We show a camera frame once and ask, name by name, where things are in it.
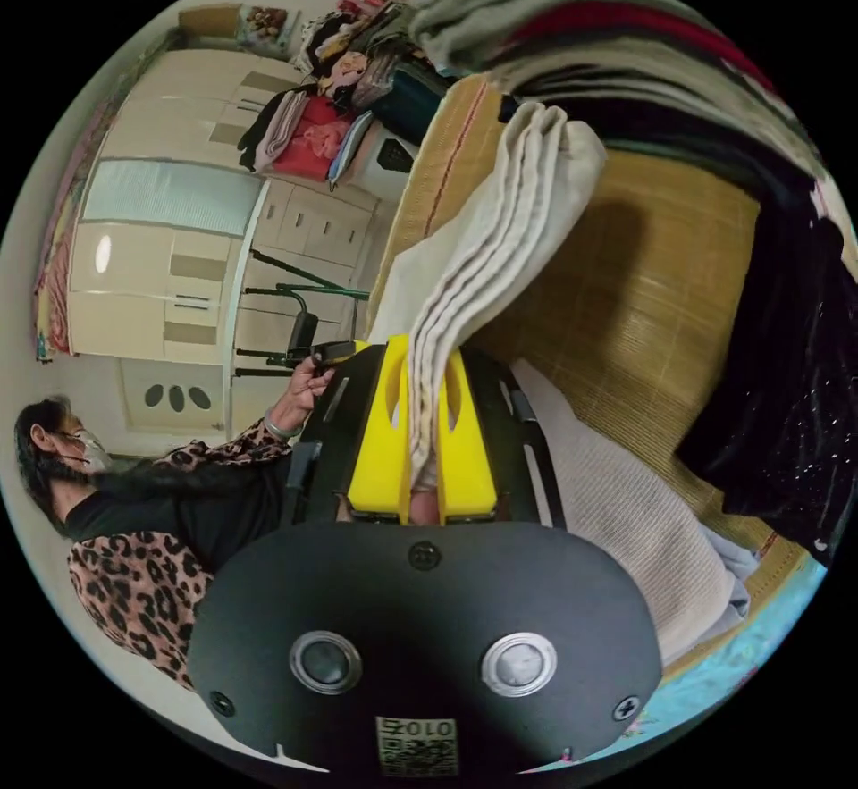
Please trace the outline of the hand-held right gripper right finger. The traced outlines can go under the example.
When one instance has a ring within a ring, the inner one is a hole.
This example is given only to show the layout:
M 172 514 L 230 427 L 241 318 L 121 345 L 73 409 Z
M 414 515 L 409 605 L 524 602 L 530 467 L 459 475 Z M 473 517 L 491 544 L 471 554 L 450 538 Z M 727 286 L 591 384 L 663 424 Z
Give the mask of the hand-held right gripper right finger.
M 439 512 L 445 525 L 491 520 L 497 491 L 462 352 L 446 364 L 439 391 Z

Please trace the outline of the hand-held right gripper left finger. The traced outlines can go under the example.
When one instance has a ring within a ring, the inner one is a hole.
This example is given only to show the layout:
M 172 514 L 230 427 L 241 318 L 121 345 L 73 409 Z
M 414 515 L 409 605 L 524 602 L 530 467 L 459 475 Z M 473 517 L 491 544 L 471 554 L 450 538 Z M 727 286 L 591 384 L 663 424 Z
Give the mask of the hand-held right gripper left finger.
M 391 337 L 379 349 L 374 386 L 347 497 L 357 518 L 408 521 L 411 455 L 408 437 L 408 343 Z

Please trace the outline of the person's left hand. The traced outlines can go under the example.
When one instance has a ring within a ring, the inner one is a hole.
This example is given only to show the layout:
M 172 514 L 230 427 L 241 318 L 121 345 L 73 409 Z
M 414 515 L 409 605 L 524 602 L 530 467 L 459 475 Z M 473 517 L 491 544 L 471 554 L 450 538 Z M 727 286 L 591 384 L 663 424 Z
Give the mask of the person's left hand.
M 333 376 L 332 369 L 322 367 L 318 356 L 302 360 L 292 371 L 289 384 L 278 401 L 269 408 L 266 424 L 272 433 L 286 436 L 301 427 L 314 410 Z

